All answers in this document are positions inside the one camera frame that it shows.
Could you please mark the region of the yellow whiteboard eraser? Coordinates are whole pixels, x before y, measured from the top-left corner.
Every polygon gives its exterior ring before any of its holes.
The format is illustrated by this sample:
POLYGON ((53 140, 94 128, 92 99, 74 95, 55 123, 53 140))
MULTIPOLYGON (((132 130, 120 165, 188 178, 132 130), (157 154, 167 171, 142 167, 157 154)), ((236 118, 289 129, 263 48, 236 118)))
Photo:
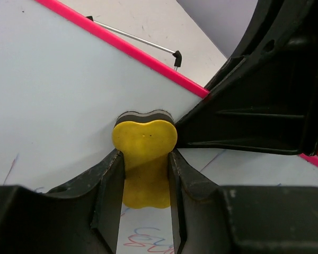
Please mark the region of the yellow whiteboard eraser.
POLYGON ((174 119, 164 110, 121 114, 112 142, 122 152, 125 182, 122 202, 129 208, 170 206, 168 156, 178 139, 174 119))

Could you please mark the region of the pink framed whiteboard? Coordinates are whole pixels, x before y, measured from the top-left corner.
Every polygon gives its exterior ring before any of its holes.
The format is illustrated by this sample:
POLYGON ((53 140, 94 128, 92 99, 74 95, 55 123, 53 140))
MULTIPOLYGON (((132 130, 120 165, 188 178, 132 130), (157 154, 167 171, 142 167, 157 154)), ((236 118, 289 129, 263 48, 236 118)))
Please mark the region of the pink framed whiteboard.
MULTIPOLYGON (((257 2, 235 51, 201 87, 59 1, 0 1, 0 186, 46 193, 92 168, 117 150, 112 131, 125 112, 167 111, 177 130, 260 45, 283 2, 257 2)), ((201 159, 208 148, 185 149, 201 159)), ((295 155, 318 166, 318 148, 295 155)), ((132 226, 125 253, 175 253, 161 226, 132 226)))

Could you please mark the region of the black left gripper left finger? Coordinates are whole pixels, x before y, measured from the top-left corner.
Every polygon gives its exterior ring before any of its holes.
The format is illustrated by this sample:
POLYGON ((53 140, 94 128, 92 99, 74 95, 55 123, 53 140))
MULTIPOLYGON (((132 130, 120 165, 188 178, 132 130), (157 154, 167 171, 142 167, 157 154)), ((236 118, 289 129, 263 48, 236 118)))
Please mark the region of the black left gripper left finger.
POLYGON ((115 253, 123 187, 117 150, 46 193, 0 186, 0 253, 115 253))

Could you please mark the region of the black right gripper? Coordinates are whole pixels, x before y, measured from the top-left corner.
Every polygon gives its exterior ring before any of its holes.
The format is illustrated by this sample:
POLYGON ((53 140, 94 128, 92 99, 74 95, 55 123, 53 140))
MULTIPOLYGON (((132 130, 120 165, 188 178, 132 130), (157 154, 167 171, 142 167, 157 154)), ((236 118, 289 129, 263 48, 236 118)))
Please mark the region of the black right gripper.
POLYGON ((315 153, 318 1, 284 1, 260 45, 176 127, 179 148, 315 153))

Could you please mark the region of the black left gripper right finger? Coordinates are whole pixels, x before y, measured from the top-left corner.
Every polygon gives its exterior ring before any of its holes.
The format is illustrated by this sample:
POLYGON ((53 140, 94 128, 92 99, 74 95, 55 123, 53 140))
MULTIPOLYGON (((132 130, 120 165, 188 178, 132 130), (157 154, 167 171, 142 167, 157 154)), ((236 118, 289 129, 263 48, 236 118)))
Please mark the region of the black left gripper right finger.
POLYGON ((174 150, 175 253, 318 253, 318 187, 219 186, 174 150))

